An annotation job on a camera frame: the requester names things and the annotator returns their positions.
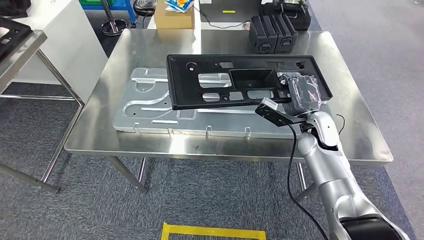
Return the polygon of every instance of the robotic arm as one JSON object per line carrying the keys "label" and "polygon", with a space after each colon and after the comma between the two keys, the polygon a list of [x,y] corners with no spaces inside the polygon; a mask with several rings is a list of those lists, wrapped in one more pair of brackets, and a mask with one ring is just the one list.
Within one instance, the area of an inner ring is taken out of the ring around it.
{"label": "robotic arm", "polygon": [[256,113],[278,127],[300,124],[300,154],[318,189],[331,240],[409,240],[359,187],[343,152],[333,118],[320,111],[321,99],[313,76],[287,77],[291,103],[278,105],[264,98]]}

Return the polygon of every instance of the reflective table surface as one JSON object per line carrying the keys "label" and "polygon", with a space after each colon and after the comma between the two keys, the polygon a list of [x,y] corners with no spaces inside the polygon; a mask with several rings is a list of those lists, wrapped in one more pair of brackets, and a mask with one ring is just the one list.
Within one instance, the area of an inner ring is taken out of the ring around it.
{"label": "reflective table surface", "polygon": [[[112,122],[134,68],[165,68],[168,54],[252,54],[248,31],[126,29],[76,123],[65,149],[74,154],[204,160],[288,161],[293,140],[126,133]],[[329,32],[301,32],[291,54],[312,55],[334,97],[343,150],[355,165],[393,160],[376,122]],[[298,152],[295,160],[302,162]]]}

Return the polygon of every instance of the cardboard box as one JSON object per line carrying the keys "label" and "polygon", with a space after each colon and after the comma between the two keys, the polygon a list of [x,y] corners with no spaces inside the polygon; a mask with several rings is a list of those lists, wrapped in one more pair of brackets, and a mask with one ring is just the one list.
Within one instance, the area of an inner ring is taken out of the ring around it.
{"label": "cardboard box", "polygon": [[165,10],[167,8],[165,0],[158,0],[156,11],[154,12],[154,21],[157,29],[193,29],[195,25],[194,8],[191,7],[187,12],[172,12]]}

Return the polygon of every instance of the black case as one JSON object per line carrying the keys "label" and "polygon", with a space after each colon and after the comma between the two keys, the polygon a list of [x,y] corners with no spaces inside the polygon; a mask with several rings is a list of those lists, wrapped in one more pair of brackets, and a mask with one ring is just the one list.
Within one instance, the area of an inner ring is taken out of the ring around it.
{"label": "black case", "polygon": [[298,32],[286,15],[262,15],[251,18],[249,38],[260,54],[291,52]]}

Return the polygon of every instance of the stainless steel table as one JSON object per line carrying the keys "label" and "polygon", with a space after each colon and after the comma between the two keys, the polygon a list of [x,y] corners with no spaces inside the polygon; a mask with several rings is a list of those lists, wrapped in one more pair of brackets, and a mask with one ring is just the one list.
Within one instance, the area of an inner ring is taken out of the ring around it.
{"label": "stainless steel table", "polygon": [[[289,139],[167,135],[117,132],[113,118],[134,68],[165,68],[168,54],[251,54],[247,31],[126,29],[113,50],[65,149],[74,154],[103,155],[141,192],[146,157],[247,161],[288,161]],[[291,54],[312,55],[334,97],[331,112],[343,115],[344,152],[355,165],[383,165],[393,156],[329,32],[299,33]],[[342,126],[343,120],[335,119]],[[117,156],[142,157],[135,178]],[[295,154],[298,172],[303,159]]]}
{"label": "stainless steel table", "polygon": [[[37,179],[24,172],[15,170],[10,166],[7,166],[0,162],[0,172],[16,177],[24,182],[29,183],[45,189],[52,193],[59,191],[58,186],[53,186],[47,183],[50,173],[58,160],[59,154],[62,152],[65,142],[74,127],[81,111],[84,107],[84,102],[75,93],[72,87],[68,84],[66,79],[61,73],[55,68],[55,66],[49,61],[46,55],[39,48],[46,41],[47,36],[41,30],[33,31],[18,47],[15,48],[3,61],[0,62],[0,99],[23,99],[23,100],[59,100],[59,101],[76,101],[79,104],[78,110],[72,117],[70,124],[63,135],[59,145],[54,152],[47,169],[41,179]],[[50,70],[50,72],[56,77],[56,79],[68,90],[72,95],[68,96],[36,96],[36,95],[16,95],[16,94],[1,94],[12,82],[13,78],[18,74],[19,70],[27,63],[27,61],[36,55],[43,64]]]}

